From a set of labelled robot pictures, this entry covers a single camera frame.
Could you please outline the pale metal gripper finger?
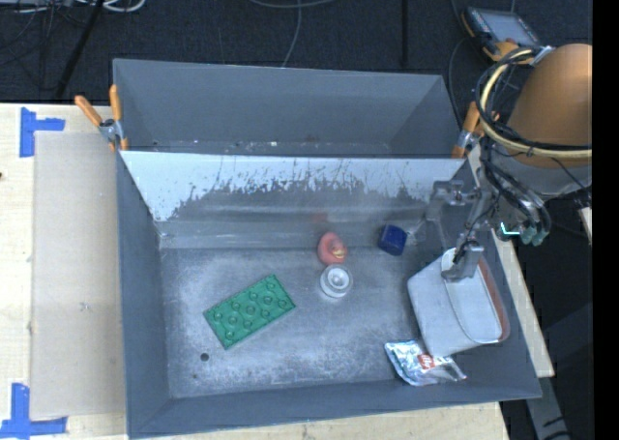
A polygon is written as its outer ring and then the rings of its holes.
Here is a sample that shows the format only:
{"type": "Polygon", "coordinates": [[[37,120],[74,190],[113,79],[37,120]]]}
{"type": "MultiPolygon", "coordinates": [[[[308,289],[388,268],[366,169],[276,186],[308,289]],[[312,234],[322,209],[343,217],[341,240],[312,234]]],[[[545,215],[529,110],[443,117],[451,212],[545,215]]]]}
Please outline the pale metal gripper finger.
{"type": "Polygon", "coordinates": [[[428,221],[441,220],[442,210],[446,206],[469,206],[468,221],[475,221],[475,217],[482,211],[484,205],[485,193],[479,187],[473,187],[471,190],[466,191],[461,180],[436,181],[432,185],[429,203],[425,211],[425,219],[428,221]]]}
{"type": "Polygon", "coordinates": [[[441,258],[441,277],[446,281],[472,278],[483,253],[482,246],[472,244],[446,250],[441,258]]]}

